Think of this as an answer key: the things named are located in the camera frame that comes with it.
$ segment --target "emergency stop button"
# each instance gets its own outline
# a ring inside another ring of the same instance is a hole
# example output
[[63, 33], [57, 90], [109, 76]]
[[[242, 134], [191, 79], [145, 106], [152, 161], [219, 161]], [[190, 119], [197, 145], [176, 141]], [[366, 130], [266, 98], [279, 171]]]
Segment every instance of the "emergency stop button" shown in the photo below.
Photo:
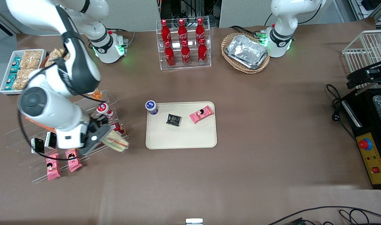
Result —
[[372, 141], [368, 138], [364, 138], [361, 141], [359, 141], [358, 145], [360, 148], [365, 149], [367, 151], [372, 149]]

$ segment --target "blue snack package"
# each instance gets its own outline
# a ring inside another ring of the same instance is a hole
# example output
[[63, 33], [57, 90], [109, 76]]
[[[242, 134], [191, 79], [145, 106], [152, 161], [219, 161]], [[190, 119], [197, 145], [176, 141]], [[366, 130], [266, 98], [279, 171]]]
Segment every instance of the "blue snack package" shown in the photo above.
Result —
[[16, 74], [9, 74], [8, 75], [7, 81], [6, 81], [6, 86], [4, 88], [6, 91], [14, 90], [13, 83], [14, 83], [16, 78], [17, 78]]
[[14, 58], [13, 63], [11, 65], [10, 73], [18, 72], [20, 61], [21, 61], [21, 57]]

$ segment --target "yellow control panel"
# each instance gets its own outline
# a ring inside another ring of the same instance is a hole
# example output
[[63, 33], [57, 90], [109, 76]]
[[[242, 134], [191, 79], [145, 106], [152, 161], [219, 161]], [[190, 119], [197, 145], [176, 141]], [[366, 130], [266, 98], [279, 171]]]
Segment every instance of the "yellow control panel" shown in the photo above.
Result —
[[381, 184], [381, 157], [379, 157], [371, 133], [358, 136], [356, 140], [371, 183]]

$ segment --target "red button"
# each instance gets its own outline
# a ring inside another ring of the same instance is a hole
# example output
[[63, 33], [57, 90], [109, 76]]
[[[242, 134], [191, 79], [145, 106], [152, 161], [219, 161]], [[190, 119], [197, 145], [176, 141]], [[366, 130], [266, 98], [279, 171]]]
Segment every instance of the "red button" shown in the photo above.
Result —
[[367, 149], [369, 148], [369, 143], [366, 141], [366, 140], [361, 140], [358, 145], [360, 146], [360, 148], [362, 149]]

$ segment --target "snack box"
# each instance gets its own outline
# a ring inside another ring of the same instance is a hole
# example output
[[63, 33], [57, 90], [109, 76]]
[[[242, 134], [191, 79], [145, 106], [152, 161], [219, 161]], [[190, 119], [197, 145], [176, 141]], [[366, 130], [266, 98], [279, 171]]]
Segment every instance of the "snack box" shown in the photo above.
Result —
[[42, 51], [42, 56], [40, 56], [40, 61], [39, 61], [39, 65], [38, 65], [38, 68], [39, 68], [40, 64], [42, 63], [42, 61], [46, 57], [46, 50], [44, 50], [44, 49], [26, 49], [26, 50], [13, 51], [13, 53], [11, 54], [11, 57], [10, 57], [10, 61], [8, 62], [8, 65], [7, 65], [6, 72], [4, 73], [4, 79], [2, 81], [2, 84], [0, 85], [0, 93], [6, 94], [6, 95], [16, 95], [16, 94], [23, 93], [23, 90], [6, 90], [6, 83], [7, 83], [8, 76], [10, 74], [11, 65], [14, 61], [14, 58], [15, 57], [22, 57], [24, 51], [32, 51], [32, 50], [33, 51], [36, 51], [36, 50]]

